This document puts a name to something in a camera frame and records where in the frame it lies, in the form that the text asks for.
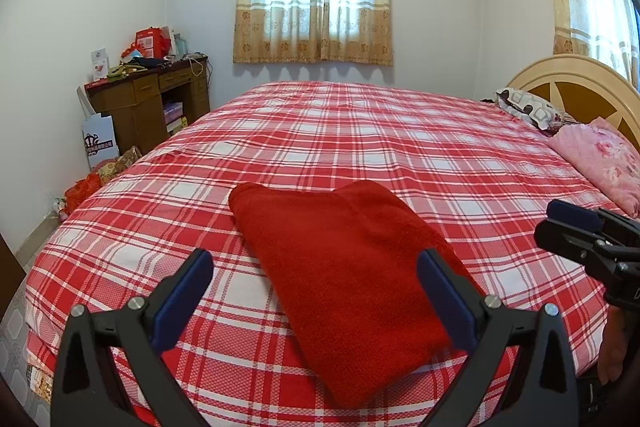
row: silver bolt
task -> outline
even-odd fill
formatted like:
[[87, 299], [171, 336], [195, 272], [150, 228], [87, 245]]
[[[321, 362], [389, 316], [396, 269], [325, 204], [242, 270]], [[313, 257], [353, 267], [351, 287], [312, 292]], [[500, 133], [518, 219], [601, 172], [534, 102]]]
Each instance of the silver bolt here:
[[130, 310], [140, 310], [145, 305], [145, 298], [136, 296], [129, 299], [127, 306]]
[[492, 310], [497, 310], [502, 306], [502, 301], [495, 295], [488, 295], [484, 298], [484, 305]]
[[559, 314], [559, 309], [558, 306], [556, 306], [555, 304], [548, 302], [545, 304], [545, 313], [547, 315], [551, 315], [551, 317], [555, 317], [556, 315]]
[[83, 305], [76, 304], [71, 308], [71, 317], [79, 317], [84, 314], [84, 310], [86, 310], [86, 308]]

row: red towel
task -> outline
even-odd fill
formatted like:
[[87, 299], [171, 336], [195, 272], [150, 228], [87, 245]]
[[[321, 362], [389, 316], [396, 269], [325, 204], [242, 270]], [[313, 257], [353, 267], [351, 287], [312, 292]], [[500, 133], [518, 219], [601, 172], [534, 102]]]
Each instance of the red towel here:
[[308, 366], [341, 407], [363, 406], [449, 345], [418, 283], [418, 253], [434, 247], [472, 279], [446, 240], [383, 186], [298, 192], [247, 183], [229, 206]]

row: red box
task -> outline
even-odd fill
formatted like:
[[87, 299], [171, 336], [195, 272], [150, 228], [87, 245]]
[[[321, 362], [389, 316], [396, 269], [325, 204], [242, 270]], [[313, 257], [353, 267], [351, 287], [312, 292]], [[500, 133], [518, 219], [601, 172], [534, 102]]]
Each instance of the red box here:
[[161, 59], [164, 57], [162, 53], [162, 35], [159, 28], [148, 28], [136, 32], [136, 45], [145, 57]]

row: headboard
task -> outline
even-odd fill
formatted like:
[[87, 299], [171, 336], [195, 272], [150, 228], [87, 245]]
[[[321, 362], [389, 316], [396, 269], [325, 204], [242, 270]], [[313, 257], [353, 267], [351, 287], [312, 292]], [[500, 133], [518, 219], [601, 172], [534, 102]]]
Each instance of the headboard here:
[[582, 55], [542, 59], [508, 86], [533, 93], [588, 124], [605, 118], [640, 150], [640, 94], [619, 73]]

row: red and white plaid bedspread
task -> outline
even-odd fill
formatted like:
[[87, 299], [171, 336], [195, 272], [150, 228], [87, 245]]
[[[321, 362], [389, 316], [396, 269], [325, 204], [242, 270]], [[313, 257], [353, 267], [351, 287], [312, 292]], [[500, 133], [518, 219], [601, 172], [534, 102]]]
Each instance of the red and white plaid bedspread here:
[[[148, 295], [201, 247], [214, 257], [214, 280], [164, 360], [212, 425], [416, 425], [463, 356], [442, 353], [366, 409], [334, 409], [227, 205], [241, 182], [326, 191], [358, 179], [383, 184], [438, 227], [488, 293], [513, 307], [556, 302], [578, 370], [595, 361], [604, 323], [599, 288], [577, 265], [537, 249], [533, 230], [553, 198], [615, 206], [541, 134], [494, 106], [321, 82], [251, 90], [85, 202], [29, 274], [31, 354], [51, 368], [74, 303], [119, 308]], [[494, 409], [511, 362], [513, 354], [476, 423]], [[133, 402], [144, 406], [126, 359], [116, 363]]]

